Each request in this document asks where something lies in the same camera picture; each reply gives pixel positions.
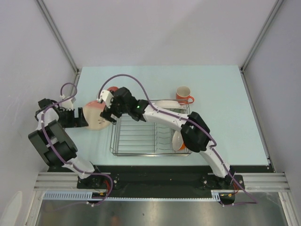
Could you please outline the metal wire dish rack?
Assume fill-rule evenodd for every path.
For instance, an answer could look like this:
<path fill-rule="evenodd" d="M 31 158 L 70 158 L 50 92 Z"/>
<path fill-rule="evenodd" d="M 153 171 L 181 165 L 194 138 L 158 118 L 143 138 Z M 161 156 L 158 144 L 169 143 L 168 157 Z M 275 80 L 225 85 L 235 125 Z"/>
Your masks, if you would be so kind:
<path fill-rule="evenodd" d="M 124 114 L 112 126 L 110 152 L 123 156 L 188 156 L 186 147 L 174 150 L 172 138 L 175 130 L 163 124 L 134 121 Z"/>

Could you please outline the pink plastic cup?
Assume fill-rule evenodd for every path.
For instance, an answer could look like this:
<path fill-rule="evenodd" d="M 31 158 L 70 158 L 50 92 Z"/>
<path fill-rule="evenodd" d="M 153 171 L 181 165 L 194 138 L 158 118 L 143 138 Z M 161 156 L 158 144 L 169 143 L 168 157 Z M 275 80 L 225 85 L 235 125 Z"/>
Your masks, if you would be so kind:
<path fill-rule="evenodd" d="M 119 88 L 118 87 L 115 87 L 115 86 L 112 86 L 112 87 L 109 87 L 107 88 L 107 90 L 111 93 L 115 93 Z"/>

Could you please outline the pink cream floral plate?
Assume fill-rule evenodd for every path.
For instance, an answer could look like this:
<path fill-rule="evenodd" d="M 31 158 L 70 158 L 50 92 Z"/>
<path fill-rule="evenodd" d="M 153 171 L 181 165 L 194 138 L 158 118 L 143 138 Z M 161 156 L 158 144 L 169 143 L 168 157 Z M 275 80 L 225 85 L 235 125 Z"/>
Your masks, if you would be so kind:
<path fill-rule="evenodd" d="M 83 107 L 83 114 L 88 123 L 86 129 L 89 130 L 102 130 L 110 126 L 110 122 L 100 116 L 105 108 L 105 103 L 98 103 L 91 101 Z"/>

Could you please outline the orange white bowl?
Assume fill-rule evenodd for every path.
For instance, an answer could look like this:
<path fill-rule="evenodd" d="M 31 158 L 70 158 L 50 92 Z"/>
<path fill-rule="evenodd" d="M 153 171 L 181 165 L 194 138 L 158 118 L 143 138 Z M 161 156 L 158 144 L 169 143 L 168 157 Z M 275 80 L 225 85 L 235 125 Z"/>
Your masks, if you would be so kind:
<path fill-rule="evenodd" d="M 186 148 L 182 135 L 179 131 L 175 131 L 172 138 L 172 148 L 174 151 L 181 151 Z"/>

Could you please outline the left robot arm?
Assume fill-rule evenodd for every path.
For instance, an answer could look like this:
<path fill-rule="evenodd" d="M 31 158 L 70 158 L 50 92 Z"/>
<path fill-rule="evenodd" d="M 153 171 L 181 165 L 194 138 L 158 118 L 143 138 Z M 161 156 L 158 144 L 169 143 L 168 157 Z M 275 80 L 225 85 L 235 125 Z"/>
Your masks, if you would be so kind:
<path fill-rule="evenodd" d="M 38 127 L 28 135 L 29 141 L 49 167 L 66 168 L 78 174 L 79 189 L 100 188 L 104 177 L 91 162 L 77 155 L 77 147 L 64 130 L 65 128 L 87 127 L 83 109 L 67 109 L 52 99 L 38 102 L 40 109 L 35 113 Z"/>

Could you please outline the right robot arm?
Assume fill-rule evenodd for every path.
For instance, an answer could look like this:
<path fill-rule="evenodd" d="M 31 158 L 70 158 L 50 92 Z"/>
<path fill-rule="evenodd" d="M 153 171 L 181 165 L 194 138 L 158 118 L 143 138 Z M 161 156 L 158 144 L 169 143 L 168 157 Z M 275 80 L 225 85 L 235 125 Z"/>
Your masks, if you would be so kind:
<path fill-rule="evenodd" d="M 218 186 L 228 189 L 233 185 L 233 168 L 216 151 L 217 142 L 210 135 L 210 129 L 198 113 L 175 113 L 158 107 L 149 100 L 137 100 L 125 87 L 116 91 L 102 90 L 98 94 L 97 101 L 105 103 L 100 116 L 113 124 L 117 122 L 117 118 L 128 114 L 135 121 L 159 123 L 180 132 L 186 148 L 201 154 L 209 164 L 217 177 Z"/>

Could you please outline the white grey-rimmed deep plate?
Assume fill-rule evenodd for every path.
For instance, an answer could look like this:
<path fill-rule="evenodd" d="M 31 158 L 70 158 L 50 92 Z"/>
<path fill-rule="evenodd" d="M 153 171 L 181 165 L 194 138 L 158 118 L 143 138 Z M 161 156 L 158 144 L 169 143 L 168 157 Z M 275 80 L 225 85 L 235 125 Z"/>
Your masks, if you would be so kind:
<path fill-rule="evenodd" d="M 157 100 L 154 102 L 154 104 L 158 107 L 166 109 L 181 108 L 181 105 L 178 103 L 178 101 L 173 100 Z"/>

